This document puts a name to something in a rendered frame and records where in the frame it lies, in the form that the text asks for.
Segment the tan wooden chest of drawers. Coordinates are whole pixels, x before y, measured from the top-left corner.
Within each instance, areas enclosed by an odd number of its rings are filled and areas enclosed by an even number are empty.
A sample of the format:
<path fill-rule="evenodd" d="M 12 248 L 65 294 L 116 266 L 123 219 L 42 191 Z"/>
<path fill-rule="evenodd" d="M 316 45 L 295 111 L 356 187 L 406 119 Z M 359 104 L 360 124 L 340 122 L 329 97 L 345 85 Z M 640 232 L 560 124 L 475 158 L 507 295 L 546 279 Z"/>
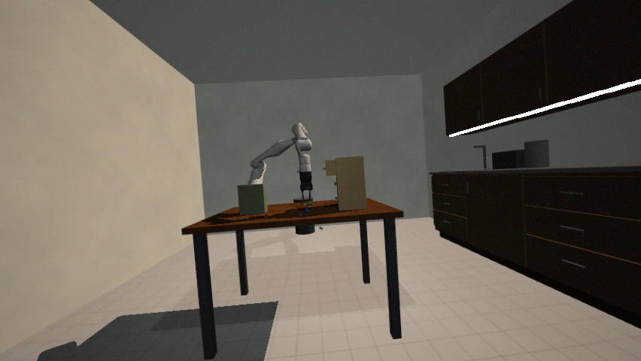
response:
<path fill-rule="evenodd" d="M 336 158 L 339 210 L 366 209 L 363 156 Z"/>

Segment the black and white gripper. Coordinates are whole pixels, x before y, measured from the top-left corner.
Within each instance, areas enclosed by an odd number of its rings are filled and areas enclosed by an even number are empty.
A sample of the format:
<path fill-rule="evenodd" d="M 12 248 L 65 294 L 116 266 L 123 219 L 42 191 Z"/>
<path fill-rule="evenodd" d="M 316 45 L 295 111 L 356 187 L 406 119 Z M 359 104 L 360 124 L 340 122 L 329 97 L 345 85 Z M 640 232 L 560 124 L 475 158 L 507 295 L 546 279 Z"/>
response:
<path fill-rule="evenodd" d="M 313 190 L 311 183 L 311 164 L 299 164 L 297 173 L 299 173 L 301 181 L 300 190 L 302 191 L 302 200 L 304 200 L 304 190 L 309 190 L 309 199 L 311 199 L 311 191 Z"/>

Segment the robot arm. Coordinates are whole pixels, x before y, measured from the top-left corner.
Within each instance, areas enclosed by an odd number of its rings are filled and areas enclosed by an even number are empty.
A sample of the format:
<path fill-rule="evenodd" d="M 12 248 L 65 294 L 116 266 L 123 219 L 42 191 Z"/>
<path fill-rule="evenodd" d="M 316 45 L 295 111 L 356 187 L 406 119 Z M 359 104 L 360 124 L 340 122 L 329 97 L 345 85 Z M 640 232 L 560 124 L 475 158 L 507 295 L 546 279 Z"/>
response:
<path fill-rule="evenodd" d="M 301 129 L 300 129 L 301 127 Z M 289 140 L 277 141 L 273 144 L 268 150 L 260 154 L 258 157 L 251 161 L 251 167 L 253 168 L 251 172 L 251 178 L 248 181 L 249 184 L 262 184 L 263 175 L 266 171 L 266 164 L 264 159 L 273 156 L 281 155 L 286 149 L 295 144 L 296 151 L 299 156 L 299 164 L 310 164 L 310 156 L 303 154 L 302 151 L 309 151 L 312 148 L 311 141 L 306 138 L 307 131 L 301 123 L 296 123 L 292 127 L 292 132 L 296 136 L 295 138 Z M 260 170 L 262 169 L 262 170 Z"/>

